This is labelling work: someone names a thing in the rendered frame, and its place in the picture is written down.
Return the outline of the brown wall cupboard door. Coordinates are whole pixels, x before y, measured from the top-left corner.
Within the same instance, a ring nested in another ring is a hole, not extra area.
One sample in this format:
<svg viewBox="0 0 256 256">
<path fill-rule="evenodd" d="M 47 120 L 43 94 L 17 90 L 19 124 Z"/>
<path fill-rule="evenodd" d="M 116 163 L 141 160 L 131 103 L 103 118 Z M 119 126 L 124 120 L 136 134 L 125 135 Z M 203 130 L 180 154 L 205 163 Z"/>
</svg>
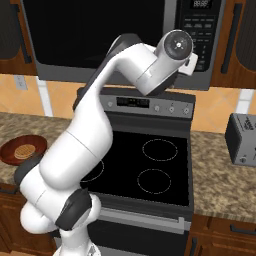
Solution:
<svg viewBox="0 0 256 256">
<path fill-rule="evenodd" d="M 242 11 L 228 72 L 221 73 L 236 3 Z M 256 89 L 256 0 L 226 0 L 216 57 L 211 79 L 212 87 Z"/>
<path fill-rule="evenodd" d="M 18 4 L 18 13 L 26 49 L 32 63 L 25 64 L 11 4 Z M 21 0 L 0 0 L 0 74 L 36 75 L 36 65 L 22 11 Z"/>
</svg>

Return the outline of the black hob with oven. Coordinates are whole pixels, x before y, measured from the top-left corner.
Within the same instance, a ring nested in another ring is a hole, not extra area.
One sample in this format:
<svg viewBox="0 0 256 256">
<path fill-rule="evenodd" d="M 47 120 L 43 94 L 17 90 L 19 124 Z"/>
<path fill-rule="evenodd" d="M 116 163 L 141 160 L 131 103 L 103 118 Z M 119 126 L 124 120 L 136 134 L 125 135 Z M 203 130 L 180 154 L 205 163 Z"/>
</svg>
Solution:
<svg viewBox="0 0 256 256">
<path fill-rule="evenodd" d="M 183 217 L 191 223 L 195 97 L 174 92 L 145 97 L 135 89 L 104 88 L 100 101 L 112 125 L 113 144 L 81 186 L 99 197 L 102 208 Z M 176 234 L 100 219 L 88 227 L 102 256 L 184 256 L 189 230 Z"/>
</svg>

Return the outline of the round brown waffle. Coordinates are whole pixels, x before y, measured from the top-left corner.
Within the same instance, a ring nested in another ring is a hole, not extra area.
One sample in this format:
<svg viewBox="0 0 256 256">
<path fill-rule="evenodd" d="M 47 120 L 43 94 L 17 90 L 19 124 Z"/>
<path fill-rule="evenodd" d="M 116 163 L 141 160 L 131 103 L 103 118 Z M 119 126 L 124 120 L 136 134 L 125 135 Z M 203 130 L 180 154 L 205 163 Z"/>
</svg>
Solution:
<svg viewBox="0 0 256 256">
<path fill-rule="evenodd" d="M 35 153 L 35 147 L 31 144 L 23 144 L 15 149 L 14 156 L 23 160 L 31 157 Z"/>
</svg>

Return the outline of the red-brown bowl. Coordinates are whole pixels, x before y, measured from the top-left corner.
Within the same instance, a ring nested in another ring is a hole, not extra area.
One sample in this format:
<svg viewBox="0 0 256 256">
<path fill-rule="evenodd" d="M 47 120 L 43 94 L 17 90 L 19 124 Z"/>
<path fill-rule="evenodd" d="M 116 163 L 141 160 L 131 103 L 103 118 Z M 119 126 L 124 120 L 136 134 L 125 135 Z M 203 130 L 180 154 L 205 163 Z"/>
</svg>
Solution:
<svg viewBox="0 0 256 256">
<path fill-rule="evenodd" d="M 43 155 L 47 149 L 47 140 L 39 135 L 23 135 L 11 139 L 0 147 L 0 160 L 6 164 L 18 166 L 27 159 L 17 159 L 14 156 L 16 148 L 23 144 L 31 144 L 35 147 L 35 153 L 31 156 Z"/>
</svg>

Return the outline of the brown wooden base cupboard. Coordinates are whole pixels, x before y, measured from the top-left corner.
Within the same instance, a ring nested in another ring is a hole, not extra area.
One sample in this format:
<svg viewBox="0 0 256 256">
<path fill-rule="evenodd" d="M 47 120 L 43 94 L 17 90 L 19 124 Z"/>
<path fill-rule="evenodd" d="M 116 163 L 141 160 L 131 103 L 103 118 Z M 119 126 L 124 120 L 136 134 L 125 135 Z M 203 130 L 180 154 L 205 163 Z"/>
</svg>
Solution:
<svg viewBox="0 0 256 256">
<path fill-rule="evenodd" d="M 0 185 L 7 188 L 15 186 L 4 183 Z M 5 251 L 52 256 L 56 244 L 49 234 L 30 234 L 21 226 L 20 212 L 25 202 L 26 199 L 19 191 L 14 195 L 0 193 L 0 235 L 6 245 Z"/>
</svg>

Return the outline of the grey toaster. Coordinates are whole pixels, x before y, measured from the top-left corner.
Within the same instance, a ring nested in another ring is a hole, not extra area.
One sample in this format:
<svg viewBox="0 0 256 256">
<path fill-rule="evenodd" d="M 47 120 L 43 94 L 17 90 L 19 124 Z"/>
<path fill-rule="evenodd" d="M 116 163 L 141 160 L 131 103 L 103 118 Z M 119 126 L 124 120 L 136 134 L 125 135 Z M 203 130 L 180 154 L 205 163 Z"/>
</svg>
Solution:
<svg viewBox="0 0 256 256">
<path fill-rule="evenodd" d="M 232 113 L 225 140 L 233 164 L 256 167 L 256 115 Z"/>
</svg>

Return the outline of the brown wooden drawer front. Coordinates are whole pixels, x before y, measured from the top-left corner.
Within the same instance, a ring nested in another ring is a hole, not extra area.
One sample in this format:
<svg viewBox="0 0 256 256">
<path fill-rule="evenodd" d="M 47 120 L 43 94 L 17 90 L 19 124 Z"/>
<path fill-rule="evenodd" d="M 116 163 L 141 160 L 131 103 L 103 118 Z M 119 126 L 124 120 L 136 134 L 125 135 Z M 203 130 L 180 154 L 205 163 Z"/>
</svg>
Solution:
<svg viewBox="0 0 256 256">
<path fill-rule="evenodd" d="M 215 235 L 223 235 L 229 238 L 238 238 L 256 243 L 256 224 L 230 219 L 210 217 L 207 228 Z"/>
</svg>

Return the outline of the black microwave door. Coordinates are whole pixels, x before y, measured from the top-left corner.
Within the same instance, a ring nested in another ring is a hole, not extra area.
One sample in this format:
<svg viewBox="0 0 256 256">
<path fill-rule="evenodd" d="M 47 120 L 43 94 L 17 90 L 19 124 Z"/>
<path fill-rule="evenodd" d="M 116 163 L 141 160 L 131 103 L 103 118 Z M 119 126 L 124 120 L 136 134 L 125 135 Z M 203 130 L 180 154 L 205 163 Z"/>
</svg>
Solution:
<svg viewBox="0 0 256 256">
<path fill-rule="evenodd" d="M 174 28 L 176 6 L 177 0 L 22 0 L 38 77 L 88 82 L 119 35 L 157 45 Z"/>
</svg>

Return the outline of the white wall socket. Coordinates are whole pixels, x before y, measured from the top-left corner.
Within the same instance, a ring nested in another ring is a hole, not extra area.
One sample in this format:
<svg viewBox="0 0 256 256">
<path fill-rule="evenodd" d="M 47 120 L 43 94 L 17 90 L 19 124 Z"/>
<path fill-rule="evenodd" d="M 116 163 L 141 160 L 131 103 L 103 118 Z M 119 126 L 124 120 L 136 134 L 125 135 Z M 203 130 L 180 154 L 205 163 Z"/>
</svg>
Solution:
<svg viewBox="0 0 256 256">
<path fill-rule="evenodd" d="M 23 75 L 15 75 L 14 76 L 16 88 L 18 90 L 27 90 L 26 81 Z"/>
</svg>

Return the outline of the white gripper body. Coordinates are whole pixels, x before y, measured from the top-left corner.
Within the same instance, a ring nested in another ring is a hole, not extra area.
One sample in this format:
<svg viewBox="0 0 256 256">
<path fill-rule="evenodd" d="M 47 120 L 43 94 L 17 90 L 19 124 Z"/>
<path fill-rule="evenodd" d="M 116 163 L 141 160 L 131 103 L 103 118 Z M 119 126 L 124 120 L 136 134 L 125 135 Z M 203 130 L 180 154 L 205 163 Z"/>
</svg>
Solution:
<svg viewBox="0 0 256 256">
<path fill-rule="evenodd" d="M 180 73 L 191 76 L 196 68 L 197 61 L 198 55 L 192 53 L 189 59 L 180 67 Z"/>
</svg>

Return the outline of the brown base cupboard door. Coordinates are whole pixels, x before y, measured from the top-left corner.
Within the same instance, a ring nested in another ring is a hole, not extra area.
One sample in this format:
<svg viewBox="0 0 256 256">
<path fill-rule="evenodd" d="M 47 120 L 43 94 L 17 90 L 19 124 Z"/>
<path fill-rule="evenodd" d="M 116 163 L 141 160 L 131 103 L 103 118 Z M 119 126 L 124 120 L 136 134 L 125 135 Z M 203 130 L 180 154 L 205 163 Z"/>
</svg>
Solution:
<svg viewBox="0 0 256 256">
<path fill-rule="evenodd" d="M 213 218 L 209 216 L 193 215 L 184 256 L 190 254 L 193 237 L 198 239 L 194 256 L 202 256 L 202 249 L 209 243 L 212 235 L 212 220 Z"/>
</svg>

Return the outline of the black and silver microwave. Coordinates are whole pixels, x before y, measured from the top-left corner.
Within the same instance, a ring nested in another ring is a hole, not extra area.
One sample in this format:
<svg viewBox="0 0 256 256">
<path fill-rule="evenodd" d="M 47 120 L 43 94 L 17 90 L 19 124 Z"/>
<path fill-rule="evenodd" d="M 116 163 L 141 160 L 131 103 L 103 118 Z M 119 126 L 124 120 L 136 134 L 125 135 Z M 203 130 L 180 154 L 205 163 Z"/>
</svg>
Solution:
<svg viewBox="0 0 256 256">
<path fill-rule="evenodd" d="M 192 76 L 177 77 L 175 88 L 207 90 L 210 87 L 225 3 L 226 0 L 177 0 L 173 29 L 189 33 L 198 61 Z"/>
</svg>

